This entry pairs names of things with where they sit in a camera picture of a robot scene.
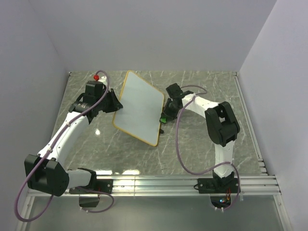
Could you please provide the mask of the yellow framed whiteboard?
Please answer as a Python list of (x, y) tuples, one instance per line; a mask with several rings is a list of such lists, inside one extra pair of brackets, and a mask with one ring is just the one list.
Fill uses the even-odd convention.
[(150, 146), (158, 145), (160, 116), (164, 94), (133, 71), (127, 71), (119, 101), (123, 108), (115, 112), (115, 128)]

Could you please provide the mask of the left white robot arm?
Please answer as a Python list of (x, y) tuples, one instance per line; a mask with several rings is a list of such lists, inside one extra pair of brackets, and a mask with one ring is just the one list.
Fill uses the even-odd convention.
[(113, 113), (122, 107), (105, 77), (88, 81), (84, 93), (71, 104), (53, 138), (37, 155), (30, 154), (25, 159), (28, 188), (53, 196), (61, 196), (67, 189), (76, 187), (81, 187), (85, 193), (95, 192), (98, 183), (95, 171), (65, 170), (64, 163), (81, 133), (100, 111)]

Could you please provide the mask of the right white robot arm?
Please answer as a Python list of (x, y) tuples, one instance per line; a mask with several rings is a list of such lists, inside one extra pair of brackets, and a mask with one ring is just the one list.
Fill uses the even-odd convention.
[[(240, 132), (239, 123), (228, 102), (217, 103), (202, 98), (201, 95), (206, 94), (207, 90), (200, 86), (199, 88), (203, 90), (200, 93), (183, 91), (184, 88), (177, 83), (166, 88), (169, 98), (163, 107), (160, 122), (165, 124), (176, 120), (176, 152), (183, 169), (192, 175), (203, 175), (212, 171), (213, 176), (216, 177), (212, 181), (214, 190), (219, 193), (224, 192), (230, 185), (228, 179), (237, 171), (232, 162), (235, 141)], [(180, 157), (178, 131), (180, 117), (184, 110), (192, 111), (205, 118), (209, 138), (215, 145), (215, 165), (209, 170), (193, 173), (185, 167)]]

